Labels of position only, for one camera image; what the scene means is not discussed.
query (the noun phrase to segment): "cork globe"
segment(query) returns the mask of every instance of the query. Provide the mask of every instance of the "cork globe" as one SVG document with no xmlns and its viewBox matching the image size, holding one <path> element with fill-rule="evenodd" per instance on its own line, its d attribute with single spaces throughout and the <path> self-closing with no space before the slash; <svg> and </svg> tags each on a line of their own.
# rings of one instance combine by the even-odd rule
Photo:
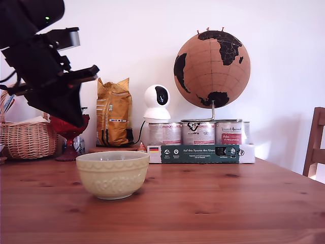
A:
<svg viewBox="0 0 325 244">
<path fill-rule="evenodd" d="M 245 89 L 250 60 L 244 45 L 224 31 L 207 30 L 179 50 L 174 76 L 178 90 L 190 103 L 215 108 L 234 101 Z"/>
</svg>

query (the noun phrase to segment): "bowl rim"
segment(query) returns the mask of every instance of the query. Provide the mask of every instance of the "bowl rim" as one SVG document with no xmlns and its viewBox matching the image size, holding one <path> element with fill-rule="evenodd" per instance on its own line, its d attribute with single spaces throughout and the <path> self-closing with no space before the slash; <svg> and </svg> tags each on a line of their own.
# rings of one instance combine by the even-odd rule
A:
<svg viewBox="0 0 325 244">
<path fill-rule="evenodd" d="M 110 153 L 116 153 L 116 152 L 119 152 L 119 153 L 138 153 L 138 154 L 142 154 L 143 156 L 140 157 L 140 158 L 137 158 L 137 159 L 146 159 L 146 158 L 149 158 L 150 155 L 149 153 L 147 152 L 143 152 L 143 151 L 98 151 L 98 152 L 92 152 L 90 154 L 83 154 L 83 155 L 80 155 L 80 156 L 77 156 L 76 157 L 76 162 L 77 161 L 83 161 L 83 162 L 105 162 L 105 163 L 114 163 L 114 162 L 132 162 L 134 160 L 137 160 L 137 159 L 124 159 L 124 160 L 104 160 L 104 161 L 101 161 L 101 160 L 89 160 L 89 159 L 83 159 L 85 156 L 87 155 L 94 155 L 94 154 L 110 154 Z"/>
</svg>

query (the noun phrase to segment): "can label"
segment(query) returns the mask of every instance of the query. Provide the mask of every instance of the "can label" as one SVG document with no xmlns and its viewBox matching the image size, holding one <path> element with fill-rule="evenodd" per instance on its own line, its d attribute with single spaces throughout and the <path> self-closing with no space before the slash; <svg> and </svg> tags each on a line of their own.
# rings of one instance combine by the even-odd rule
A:
<svg viewBox="0 0 325 244">
<path fill-rule="evenodd" d="M 180 123 L 149 124 L 150 145 L 181 145 Z"/>
<path fill-rule="evenodd" d="M 249 144 L 249 123 L 217 123 L 217 144 Z"/>
<path fill-rule="evenodd" d="M 183 145 L 214 145 L 215 124 L 209 122 L 184 122 Z"/>
</svg>

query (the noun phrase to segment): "red glass vase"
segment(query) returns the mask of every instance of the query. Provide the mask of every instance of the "red glass vase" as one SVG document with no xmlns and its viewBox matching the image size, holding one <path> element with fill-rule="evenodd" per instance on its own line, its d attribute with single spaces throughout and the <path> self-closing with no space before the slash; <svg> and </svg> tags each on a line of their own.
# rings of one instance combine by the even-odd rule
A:
<svg viewBox="0 0 325 244">
<path fill-rule="evenodd" d="M 73 139 L 79 136 L 88 126 L 88 122 L 90 117 L 88 114 L 82 115 L 84 120 L 84 126 L 75 127 L 70 123 L 63 121 L 54 116 L 50 116 L 51 124 L 54 130 L 60 135 L 63 136 L 67 140 L 67 148 L 64 153 L 57 157 L 55 160 L 57 161 L 75 161 L 77 157 L 77 152 L 75 147 L 73 146 Z"/>
</svg>

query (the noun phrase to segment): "chair backrest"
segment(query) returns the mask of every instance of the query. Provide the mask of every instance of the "chair backrest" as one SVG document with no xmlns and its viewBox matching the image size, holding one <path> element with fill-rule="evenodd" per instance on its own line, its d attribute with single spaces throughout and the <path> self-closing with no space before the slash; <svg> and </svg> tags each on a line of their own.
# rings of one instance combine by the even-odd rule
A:
<svg viewBox="0 0 325 244">
<path fill-rule="evenodd" d="M 317 163 L 325 164 L 325 149 L 320 149 L 321 138 L 325 126 L 325 108 L 317 107 L 311 124 L 309 142 L 303 175 L 316 177 Z"/>
</svg>

